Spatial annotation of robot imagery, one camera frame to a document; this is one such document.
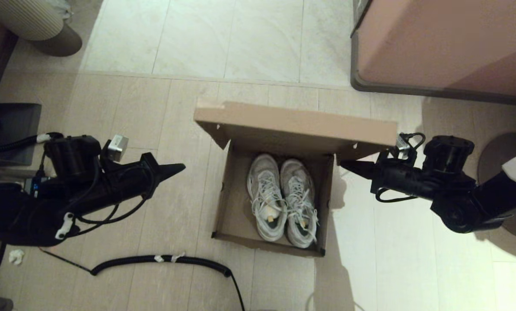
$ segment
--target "white tissue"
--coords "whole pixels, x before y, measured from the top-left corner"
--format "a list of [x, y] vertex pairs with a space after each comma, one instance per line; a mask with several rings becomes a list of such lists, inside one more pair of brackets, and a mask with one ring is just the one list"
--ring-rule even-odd
[[20, 250], [20, 249], [10, 251], [9, 262], [18, 266], [19, 264], [22, 263], [22, 259], [23, 259], [24, 255], [25, 255], [25, 252], [23, 252], [23, 250]]

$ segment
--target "robotic arm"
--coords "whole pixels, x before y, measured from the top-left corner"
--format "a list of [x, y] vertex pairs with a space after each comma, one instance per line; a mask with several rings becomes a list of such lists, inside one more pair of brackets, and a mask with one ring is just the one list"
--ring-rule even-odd
[[[413, 136], [422, 136], [416, 146], [410, 144]], [[475, 179], [462, 171], [473, 152], [473, 142], [454, 136], [435, 136], [424, 148], [426, 158], [422, 169], [415, 168], [417, 149], [424, 141], [421, 133], [400, 134], [396, 147], [381, 152], [376, 163], [343, 161], [341, 166], [370, 179], [370, 191], [378, 201], [390, 203], [417, 197], [432, 201], [430, 209], [454, 232], [498, 228], [513, 216], [515, 181], [501, 171], [486, 183], [477, 185]], [[381, 199], [381, 194], [387, 190], [409, 197]]]
[[[53, 246], [103, 224], [125, 219], [153, 197], [162, 181], [181, 172], [185, 165], [158, 165], [151, 153], [138, 162], [120, 165], [124, 146], [108, 140], [103, 149], [92, 136], [77, 136], [45, 143], [57, 177], [33, 186], [31, 193], [19, 184], [0, 183], [0, 240], [7, 244]], [[132, 197], [142, 200], [130, 212], [112, 219], [118, 204]], [[105, 220], [84, 215], [116, 205]], [[80, 232], [76, 221], [95, 226]]]

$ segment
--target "pair of shoes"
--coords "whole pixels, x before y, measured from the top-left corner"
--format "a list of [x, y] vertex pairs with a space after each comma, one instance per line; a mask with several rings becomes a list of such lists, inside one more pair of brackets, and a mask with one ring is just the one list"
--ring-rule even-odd
[[307, 248], [315, 241], [314, 184], [302, 162], [289, 159], [279, 171], [271, 155], [261, 154], [252, 162], [246, 186], [264, 240], [280, 239], [288, 221], [287, 237], [294, 246]]

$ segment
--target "shoe box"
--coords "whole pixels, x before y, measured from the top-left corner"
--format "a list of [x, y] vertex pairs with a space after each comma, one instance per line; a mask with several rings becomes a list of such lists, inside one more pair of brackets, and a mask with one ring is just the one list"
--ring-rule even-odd
[[[194, 120], [220, 148], [229, 148], [211, 237], [302, 257], [325, 256], [335, 161], [385, 150], [398, 135], [395, 122], [206, 98], [198, 99]], [[246, 181], [250, 164], [261, 153], [274, 156], [278, 165], [297, 158], [310, 172], [319, 227], [317, 242], [309, 248], [293, 246], [286, 234], [276, 242], [267, 242], [258, 234]]]

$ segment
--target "white tile floor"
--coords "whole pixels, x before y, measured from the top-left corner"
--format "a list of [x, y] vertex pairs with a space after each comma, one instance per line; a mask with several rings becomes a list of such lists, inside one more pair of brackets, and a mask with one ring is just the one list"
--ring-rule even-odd
[[141, 73], [349, 86], [349, 0], [72, 0], [68, 59], [24, 41], [9, 70]]
[[[132, 217], [52, 251], [90, 267], [157, 252], [217, 260], [255, 311], [516, 311], [515, 237], [454, 234], [429, 202], [378, 203], [369, 182], [340, 168], [325, 258], [211, 239], [225, 152], [192, 121], [196, 96], [394, 120], [405, 132], [475, 141], [465, 168], [474, 176], [483, 147], [516, 131], [516, 107], [353, 90], [349, 0], [72, 2], [83, 50], [55, 58], [19, 42], [0, 102], [40, 103], [41, 132], [102, 142], [122, 132], [130, 138], [124, 161], [152, 152], [187, 169]], [[25, 250], [24, 264], [0, 269], [0, 295], [17, 310], [238, 309], [231, 282], [204, 268], [149, 264], [92, 277]]]

